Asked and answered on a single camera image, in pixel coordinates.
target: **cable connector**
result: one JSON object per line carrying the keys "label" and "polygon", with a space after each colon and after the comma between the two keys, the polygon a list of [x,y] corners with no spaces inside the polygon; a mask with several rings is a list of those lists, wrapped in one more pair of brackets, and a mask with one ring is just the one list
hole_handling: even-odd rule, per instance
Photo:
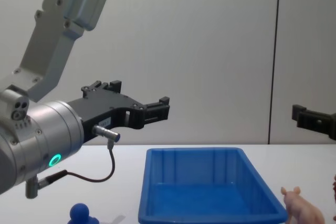
{"label": "cable connector", "polygon": [[112,150],[114,147],[114,140],[108,139],[107,141],[107,149]]}
{"label": "cable connector", "polygon": [[97,136],[106,137],[107,139],[111,139],[114,142],[117,142],[120,139],[120,134],[119,133],[108,130],[108,129],[105,129],[104,127],[101,127],[101,126],[98,126],[98,125],[95,125],[92,128],[92,132],[93,132],[93,134],[95,134]]}
{"label": "cable connector", "polygon": [[47,177],[41,179],[38,182],[38,189],[45,188],[46,186],[51,185],[53,182],[55,182],[55,181],[57,181],[57,180],[65,177],[67,175],[68,175],[68,171],[67,170],[61,170],[58,173],[52,174],[50,176],[47,176]]}

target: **white wall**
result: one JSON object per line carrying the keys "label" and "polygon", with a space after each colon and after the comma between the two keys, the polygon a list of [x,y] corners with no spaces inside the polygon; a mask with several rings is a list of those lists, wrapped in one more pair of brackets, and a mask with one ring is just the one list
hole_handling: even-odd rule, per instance
{"label": "white wall", "polygon": [[[0,0],[0,78],[19,64],[41,3]],[[119,79],[140,102],[171,98],[168,121],[117,129],[121,144],[267,143],[275,16],[276,0],[108,0],[43,101]]]}
{"label": "white wall", "polygon": [[336,0],[280,0],[271,143],[334,143],[296,128],[293,104],[336,112]]}

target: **screw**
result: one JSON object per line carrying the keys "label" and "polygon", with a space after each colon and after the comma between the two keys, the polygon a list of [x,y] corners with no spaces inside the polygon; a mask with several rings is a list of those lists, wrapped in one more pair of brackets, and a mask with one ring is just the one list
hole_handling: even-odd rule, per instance
{"label": "screw", "polygon": [[40,18],[42,16],[42,12],[38,10],[35,14],[35,18]]}
{"label": "screw", "polygon": [[33,82],[36,83],[36,82],[38,82],[39,80],[40,80],[40,78],[39,78],[39,77],[36,77],[36,78],[33,79]]}
{"label": "screw", "polygon": [[58,6],[62,5],[62,3],[63,3],[63,0],[57,0],[56,1],[56,5],[58,5]]}
{"label": "screw", "polygon": [[68,20],[65,21],[65,22],[64,22],[64,27],[65,27],[65,28],[68,28],[69,26],[70,26],[70,21],[68,21]]}
{"label": "screw", "polygon": [[13,139],[13,140],[11,140],[11,144],[13,144],[13,145],[17,145],[17,140],[16,139]]}

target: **green led ring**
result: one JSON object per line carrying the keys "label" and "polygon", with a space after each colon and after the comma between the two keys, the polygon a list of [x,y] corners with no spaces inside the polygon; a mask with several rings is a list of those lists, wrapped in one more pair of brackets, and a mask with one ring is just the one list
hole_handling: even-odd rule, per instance
{"label": "green led ring", "polygon": [[52,166],[56,165],[58,162],[60,162],[61,158],[62,158],[61,154],[56,154],[50,160],[49,166],[52,167]]}

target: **black cable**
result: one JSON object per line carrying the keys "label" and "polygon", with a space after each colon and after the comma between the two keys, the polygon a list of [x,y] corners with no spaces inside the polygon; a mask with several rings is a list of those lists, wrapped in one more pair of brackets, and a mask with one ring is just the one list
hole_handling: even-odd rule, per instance
{"label": "black cable", "polygon": [[70,173],[70,172],[67,172],[67,175],[75,176],[77,178],[83,179],[83,180],[88,181],[88,182],[93,182],[93,183],[105,182],[106,180],[108,180],[109,178],[112,177],[112,175],[114,173],[114,170],[116,169],[116,162],[114,160],[114,155],[112,153],[112,150],[109,150],[109,153],[110,153],[111,160],[112,160],[112,171],[111,171],[111,173],[106,178],[103,178],[103,179],[92,179],[92,178],[86,178],[84,176],[78,175],[76,173]]}
{"label": "black cable", "polygon": [[48,181],[48,184],[50,185],[53,182],[55,182],[55,181],[63,178],[64,176],[70,175],[70,176],[74,176],[74,177],[77,177],[77,178],[80,178],[80,179],[83,179],[85,181],[92,182],[92,183],[105,182],[106,180],[108,180],[109,178],[112,177],[112,175],[114,173],[114,170],[116,169],[116,162],[114,160],[114,155],[112,153],[112,149],[109,149],[109,153],[110,153],[111,160],[112,160],[112,171],[111,171],[111,173],[106,178],[103,178],[103,179],[92,179],[92,178],[87,178],[87,177],[78,175],[76,173],[70,173],[67,170],[62,170],[62,171],[60,171],[58,173],[55,173],[53,175],[50,175],[50,176],[46,177],[46,181]]}

